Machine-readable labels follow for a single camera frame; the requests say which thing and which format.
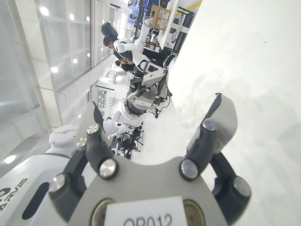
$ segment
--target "cable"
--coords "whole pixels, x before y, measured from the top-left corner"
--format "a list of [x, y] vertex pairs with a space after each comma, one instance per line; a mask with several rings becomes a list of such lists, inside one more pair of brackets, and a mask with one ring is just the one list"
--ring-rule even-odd
[[[184, 14], [181, 14], [181, 18], [179, 19], [178, 25], [181, 25], [183, 18], [184, 18]], [[176, 39], [174, 41], [171, 41], [172, 44], [175, 43], [175, 41], [178, 39], [178, 36], [179, 36], [179, 31], [177, 31]]]
[[165, 106], [165, 107], [163, 107], [162, 109], [164, 109], [164, 108], [167, 108], [168, 106], [169, 106], [169, 104], [170, 104], [170, 101], [171, 101], [171, 96], [172, 96], [172, 93], [169, 91], [169, 89], [168, 89], [168, 86], [167, 86], [167, 83], [165, 82], [165, 85], [166, 85], [166, 89], [167, 89], [167, 92], [168, 92], [168, 98], [169, 98], [169, 102], [168, 102], [168, 104], [167, 104], [167, 106]]

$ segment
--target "black chair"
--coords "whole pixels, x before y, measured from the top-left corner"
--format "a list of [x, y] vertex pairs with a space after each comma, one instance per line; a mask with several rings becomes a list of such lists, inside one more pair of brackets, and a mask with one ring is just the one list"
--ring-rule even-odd
[[138, 150], [138, 148], [136, 147], [134, 138], [125, 139], [123, 142], [121, 142], [121, 147], [127, 149], [128, 151], [135, 150], [137, 152], [140, 152], [140, 150]]
[[139, 129], [142, 129], [142, 127], [134, 129], [133, 134], [131, 135], [131, 138], [133, 138], [134, 141], [137, 141], [139, 144], [143, 145], [143, 144], [139, 141], [139, 139], [141, 138], [141, 137], [140, 137], [140, 133], [142, 133], [142, 132], [144, 132], [144, 131], [143, 131], [143, 130], [142, 130], [142, 131], [139, 131]]

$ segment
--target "yellow line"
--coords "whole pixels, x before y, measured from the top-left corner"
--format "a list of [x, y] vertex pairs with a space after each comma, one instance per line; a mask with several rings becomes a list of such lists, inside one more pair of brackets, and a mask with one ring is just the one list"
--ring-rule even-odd
[[202, 0], [199, 0], [199, 1], [195, 2], [194, 4], [188, 6], [186, 9], [187, 9], [187, 10], [192, 10], [192, 9], [194, 9], [194, 8], [196, 8], [196, 7], [199, 7], [199, 6], [201, 5], [201, 3], [202, 3]]

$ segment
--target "black hair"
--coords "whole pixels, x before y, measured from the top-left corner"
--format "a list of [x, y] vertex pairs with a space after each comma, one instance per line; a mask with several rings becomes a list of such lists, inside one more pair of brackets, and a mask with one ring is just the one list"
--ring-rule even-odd
[[104, 44], [105, 46], [109, 46], [110, 42], [111, 42], [111, 40], [110, 40], [108, 37], [104, 37], [104, 38], [103, 38], [103, 44]]
[[114, 27], [109, 22], [104, 23], [101, 26], [101, 33], [108, 37], [112, 42], [116, 41], [118, 38], [118, 33]]

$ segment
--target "silver metal plate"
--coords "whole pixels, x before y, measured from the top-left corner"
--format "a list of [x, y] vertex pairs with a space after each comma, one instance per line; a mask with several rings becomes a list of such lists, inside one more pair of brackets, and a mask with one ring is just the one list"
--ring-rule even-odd
[[174, 196], [195, 201], [204, 213], [207, 226], [227, 225], [202, 177], [188, 182], [180, 176], [178, 167], [183, 157], [155, 166], [138, 165], [121, 156], [114, 158], [119, 164], [117, 176], [110, 181], [95, 177], [77, 205], [69, 225], [90, 225], [93, 210], [106, 198], [119, 203]]

